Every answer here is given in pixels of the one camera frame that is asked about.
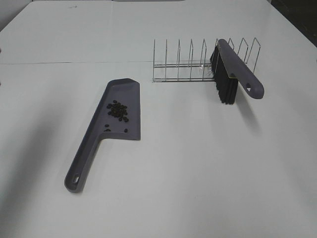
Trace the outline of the grey plastic dustpan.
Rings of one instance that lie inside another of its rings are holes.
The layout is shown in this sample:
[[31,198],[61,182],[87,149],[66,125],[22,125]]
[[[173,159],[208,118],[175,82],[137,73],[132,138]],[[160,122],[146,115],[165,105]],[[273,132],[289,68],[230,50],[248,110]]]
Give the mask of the grey plastic dustpan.
[[104,139],[141,139],[139,82],[123,78],[107,84],[64,179],[69,192],[83,190],[95,153]]

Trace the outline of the pile of coffee beans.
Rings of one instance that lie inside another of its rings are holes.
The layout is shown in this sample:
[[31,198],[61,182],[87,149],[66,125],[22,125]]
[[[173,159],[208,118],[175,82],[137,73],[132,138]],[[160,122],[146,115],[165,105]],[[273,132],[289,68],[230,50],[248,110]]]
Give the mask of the pile of coffee beans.
[[107,115],[109,121],[104,125],[103,132],[123,132],[128,133],[127,124],[128,118],[128,107],[117,100],[113,100],[109,103],[106,108],[108,109]]

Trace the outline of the grey hand brush black bristles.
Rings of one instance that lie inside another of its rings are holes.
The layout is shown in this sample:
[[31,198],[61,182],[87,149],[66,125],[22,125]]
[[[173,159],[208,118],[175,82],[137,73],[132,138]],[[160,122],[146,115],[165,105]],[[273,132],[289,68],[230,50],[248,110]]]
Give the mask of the grey hand brush black bristles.
[[264,97],[264,87],[225,39],[219,39],[210,58],[211,70],[220,101],[235,102],[238,84],[253,99]]

